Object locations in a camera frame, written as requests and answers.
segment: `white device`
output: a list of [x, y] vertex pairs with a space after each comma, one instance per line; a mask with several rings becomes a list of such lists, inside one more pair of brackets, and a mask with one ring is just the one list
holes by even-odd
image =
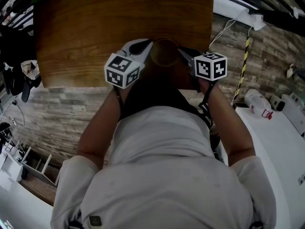
[[139, 62], [113, 53], [105, 64], [105, 80], [125, 89], [139, 78], [140, 67]]
[[195, 76], [215, 81], [227, 76], [228, 58], [219, 53], [194, 57]]
[[283, 113], [297, 129], [302, 137], [305, 136], [305, 113], [304, 110], [286, 94], [282, 95], [282, 101], [285, 102]]
[[104, 67], [105, 81], [122, 89], [135, 82], [145, 67], [144, 61], [152, 45], [150, 39], [137, 39], [112, 53]]
[[285, 106], [285, 103], [276, 95], [272, 95], [270, 104], [277, 111], [282, 111]]
[[296, 105], [299, 105], [302, 108], [304, 108], [303, 100], [301, 98], [299, 98], [295, 93], [291, 93], [289, 96], [295, 102]]

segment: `wooden table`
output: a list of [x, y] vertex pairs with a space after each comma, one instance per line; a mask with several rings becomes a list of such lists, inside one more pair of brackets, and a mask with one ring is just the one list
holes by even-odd
[[34, 12], [43, 85], [105, 86], [110, 54], [138, 38], [205, 51], [212, 15], [213, 0], [47, 0]]

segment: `cable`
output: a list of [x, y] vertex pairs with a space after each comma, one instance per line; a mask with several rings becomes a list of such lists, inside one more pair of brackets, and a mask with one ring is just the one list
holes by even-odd
[[242, 67], [242, 71], [240, 73], [240, 77], [239, 77], [239, 81], [238, 81], [238, 85], [236, 87], [236, 91], [234, 93], [234, 97], [233, 100], [231, 102], [231, 105], [233, 106], [234, 101], [237, 99], [237, 96], [239, 94], [240, 88], [242, 87], [242, 83], [244, 82], [244, 73], [246, 71], [246, 63], [247, 63], [247, 58], [248, 58], [248, 50], [249, 50], [249, 43], [250, 43], [250, 35], [249, 35], [249, 31], [248, 30], [248, 36], [247, 36], [247, 40], [246, 40], [246, 48], [244, 50], [244, 64]]
[[[17, 106], [17, 107], [20, 109], [20, 112], [22, 113], [22, 117], [23, 117], [23, 125], [21, 125], [21, 124], [19, 124], [19, 125], [25, 126], [25, 118], [24, 118], [24, 114], [23, 114], [21, 108], [17, 105], [16, 101], [11, 102], [10, 105], [11, 105], [11, 104]], [[1, 123], [1, 121], [2, 121], [2, 119], [3, 119], [3, 117], [6, 116], [5, 113], [6, 113], [7, 110], [9, 109], [10, 105], [9, 105], [9, 106], [6, 108], [6, 110], [4, 111], [4, 113], [3, 113], [3, 115], [2, 115], [2, 118], [1, 118], [1, 120], [0, 120], [0, 123]]]
[[223, 32], [224, 32], [225, 30], [227, 30], [228, 28], [230, 28], [230, 27], [237, 21], [237, 19], [242, 15], [242, 13], [243, 13], [244, 11], [247, 11], [247, 9], [242, 10], [242, 11], [239, 13], [239, 15], [238, 15], [235, 19], [229, 20], [229, 21], [226, 23], [226, 25], [224, 26], [224, 28], [222, 29], [222, 31], [220, 31], [220, 32], [217, 34], [217, 36], [211, 41], [211, 43], [210, 43], [210, 45], [209, 45], [209, 48], [211, 47], [211, 45], [212, 45], [218, 38], [221, 37], [221, 35], [223, 34]]
[[250, 37], [250, 30], [252, 29], [253, 27], [251, 26], [250, 29], [248, 30], [248, 37]]
[[2, 118], [1, 118], [1, 120], [0, 120], [0, 123], [1, 123], [1, 121], [2, 121], [2, 119], [3, 119], [3, 117], [5, 116], [5, 113], [6, 113], [7, 110], [9, 109], [10, 105], [9, 105], [9, 106], [6, 108], [6, 110], [4, 111], [4, 113], [3, 113], [3, 115], [2, 115]]
[[22, 117], [23, 117], [23, 125], [21, 125], [21, 124], [19, 124], [19, 125], [25, 126], [25, 118], [24, 118], [24, 114], [21, 109], [20, 109], [20, 112], [22, 113]]

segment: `white bottle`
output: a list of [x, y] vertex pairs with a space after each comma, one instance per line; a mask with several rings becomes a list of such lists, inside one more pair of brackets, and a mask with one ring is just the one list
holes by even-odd
[[244, 101], [251, 111], [259, 117], [272, 118], [271, 105], [257, 90], [250, 89], [244, 96]]

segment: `hand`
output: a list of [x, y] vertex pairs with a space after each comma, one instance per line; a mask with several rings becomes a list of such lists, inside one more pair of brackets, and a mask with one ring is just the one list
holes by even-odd
[[203, 78], [199, 78], [198, 77], [198, 82], [200, 84], [200, 91], [205, 94], [206, 91], [209, 89], [210, 87], [210, 82], [208, 80], [205, 80]]

